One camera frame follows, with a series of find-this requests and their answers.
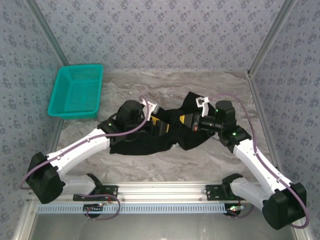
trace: gray marble table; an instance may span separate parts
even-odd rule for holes
[[[140,95],[146,95],[163,108],[173,109],[181,106],[189,91],[203,96],[219,93],[238,96],[252,119],[258,147],[271,159],[244,72],[105,73],[98,118],[66,120],[58,148],[64,148],[90,133],[101,121],[116,113],[126,100],[138,100]],[[216,101],[222,99],[232,100],[238,124],[251,133],[241,106],[230,97],[217,98]],[[174,147],[147,156],[109,154],[107,149],[84,160],[68,174],[87,173],[95,174],[102,182],[220,181],[233,173],[240,173],[247,179],[254,178],[238,158],[213,139],[189,151]]]

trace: wall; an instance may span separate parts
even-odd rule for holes
[[[55,128],[47,106],[59,63],[23,0],[0,9],[0,240],[9,240],[26,194],[19,182]]]
[[[315,239],[320,239],[320,3],[300,0],[255,83],[283,169],[307,189]]]
[[[283,0],[37,0],[70,64],[246,70]]]

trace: teal plastic basket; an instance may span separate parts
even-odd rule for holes
[[[98,116],[102,76],[100,64],[63,66],[59,69],[48,114],[63,119]]]

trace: black garment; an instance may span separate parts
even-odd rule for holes
[[[157,114],[152,116],[170,125],[169,131],[161,136],[150,136],[148,132],[140,131],[128,135],[111,146],[111,154],[122,155],[150,155],[169,150],[173,144],[178,143],[184,150],[193,149],[209,139],[206,131],[195,132],[180,121],[180,116],[198,113],[196,98],[201,97],[189,92],[179,109],[164,110],[160,108]],[[209,104],[209,116],[215,115],[215,108]]]

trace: robotic arm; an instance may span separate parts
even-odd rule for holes
[[[209,134],[218,134],[219,140],[237,156],[254,174],[261,186],[248,182],[240,174],[233,174],[222,180],[222,189],[226,196],[238,196],[246,199],[260,209],[267,222],[275,229],[280,229],[305,216],[305,213],[295,197],[279,181],[290,186],[306,205],[306,190],[302,184],[293,184],[281,174],[268,159],[257,149],[254,151],[251,136],[237,125],[236,113],[230,101],[218,101],[215,105],[215,116],[208,116],[207,97],[196,99],[197,106],[202,108],[201,113],[193,113],[191,129],[195,132],[207,131]],[[31,174],[26,182],[43,203],[50,203],[59,195],[64,194],[103,194],[98,188],[97,178],[88,174],[85,176],[66,175],[74,166],[91,155],[105,150],[126,138],[119,134],[117,137],[107,137],[106,134],[120,133],[132,130],[146,118],[147,123],[139,131],[146,130],[152,125],[149,121],[152,113],[156,113],[158,105],[151,101],[142,100],[141,103],[127,101],[119,109],[116,119],[109,118],[103,121],[90,134],[64,149],[44,156],[41,152],[35,154],[28,169],[30,172],[36,166],[50,161]],[[259,154],[262,162],[274,173],[275,178],[258,161]]]

